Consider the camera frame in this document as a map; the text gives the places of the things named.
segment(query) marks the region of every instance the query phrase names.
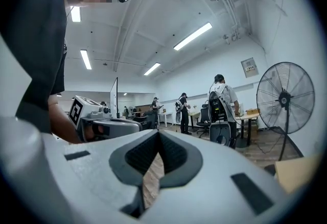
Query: person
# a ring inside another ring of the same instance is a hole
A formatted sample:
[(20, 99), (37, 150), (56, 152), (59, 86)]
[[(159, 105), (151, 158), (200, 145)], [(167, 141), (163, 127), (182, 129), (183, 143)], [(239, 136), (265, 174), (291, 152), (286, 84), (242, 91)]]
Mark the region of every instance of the person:
[(186, 93), (183, 92), (178, 99), (183, 104), (183, 109), (181, 110), (182, 120), (180, 121), (180, 132), (191, 135), (192, 133), (189, 132), (189, 112), (187, 109), (190, 109), (191, 106), (186, 101), (187, 97)]
[(128, 111), (128, 108), (125, 106), (125, 116), (126, 116), (126, 118), (128, 118), (128, 116), (129, 116), (129, 111)]
[(151, 105), (152, 112), (153, 112), (153, 115), (154, 115), (154, 125), (158, 124), (158, 111), (162, 107), (162, 106), (158, 106), (157, 105), (158, 104), (158, 100), (159, 99), (157, 97), (153, 98), (153, 102), (152, 102), (152, 105)]
[[(16, 116), (35, 125), (40, 132), (54, 133), (80, 143), (67, 115), (58, 105), (57, 93), (64, 91), (66, 8), (111, 0), (6, 0), (1, 35), (16, 60), (32, 78)], [(94, 138), (92, 127), (84, 129)]]
[[(225, 78), (223, 75), (218, 74), (215, 76), (215, 83), (214, 85), (210, 88), (210, 92), (212, 91), (219, 91), (219, 88), (224, 87), (221, 95), (222, 98), (225, 100), (225, 103), (227, 105), (227, 120), (228, 124), (230, 126), (230, 137), (231, 140), (233, 140), (233, 144), (231, 145), (232, 148), (235, 148), (236, 146), (236, 133), (237, 133), (237, 123), (236, 123), (236, 116), (239, 116), (239, 109), (240, 105), (238, 102), (238, 98), (236, 96), (236, 93), (232, 87), (226, 84)], [(235, 111), (231, 108), (231, 103), (234, 103)]]

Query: person's hand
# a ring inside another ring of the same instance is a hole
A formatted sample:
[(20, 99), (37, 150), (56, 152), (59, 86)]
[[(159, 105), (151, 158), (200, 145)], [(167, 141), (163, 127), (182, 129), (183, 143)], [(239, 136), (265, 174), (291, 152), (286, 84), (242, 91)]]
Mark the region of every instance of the person's hand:
[[(98, 130), (99, 132), (103, 133), (103, 126), (101, 125), (98, 125)], [(85, 135), (85, 138), (87, 140), (92, 140), (94, 139), (95, 137), (95, 134), (92, 130), (92, 125), (87, 125), (85, 128), (84, 128), (84, 135)]]

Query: table leg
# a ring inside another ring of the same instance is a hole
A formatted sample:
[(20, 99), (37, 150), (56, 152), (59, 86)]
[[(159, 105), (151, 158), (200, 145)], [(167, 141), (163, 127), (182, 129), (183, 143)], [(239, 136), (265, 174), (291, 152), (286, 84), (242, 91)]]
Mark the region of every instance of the table leg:
[(247, 146), (247, 139), (244, 139), (244, 120), (241, 120), (241, 138), (236, 140), (237, 148), (245, 148)]
[(191, 117), (191, 130), (189, 130), (189, 132), (196, 132), (197, 129), (194, 130), (194, 125), (193, 125), (193, 116), (190, 116)]
[(247, 146), (250, 146), (251, 144), (251, 119), (248, 120), (248, 132), (247, 132)]

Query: black cap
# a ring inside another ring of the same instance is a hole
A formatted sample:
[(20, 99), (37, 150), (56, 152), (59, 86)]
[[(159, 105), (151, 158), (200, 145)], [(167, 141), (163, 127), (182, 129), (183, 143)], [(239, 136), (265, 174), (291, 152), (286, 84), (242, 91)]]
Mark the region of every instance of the black cap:
[(222, 80), (224, 80), (225, 78), (224, 78), (224, 76), (223, 75), (221, 75), (221, 74), (217, 74), (216, 76), (215, 76), (215, 83), (220, 83)]

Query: white t-shirt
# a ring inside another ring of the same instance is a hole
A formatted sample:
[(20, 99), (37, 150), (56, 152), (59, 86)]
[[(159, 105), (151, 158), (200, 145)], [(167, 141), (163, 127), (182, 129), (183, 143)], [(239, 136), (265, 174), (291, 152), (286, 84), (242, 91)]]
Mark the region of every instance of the white t-shirt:
[(221, 94), (221, 97), (227, 103), (227, 111), (226, 111), (227, 119), (229, 122), (235, 122), (235, 119), (236, 119), (235, 112), (230, 106), (231, 103), (236, 102), (238, 100), (234, 89), (231, 88), (230, 86), (228, 86), (227, 84), (216, 83), (210, 88), (210, 92), (212, 92), (212, 91), (215, 91), (215, 92)]

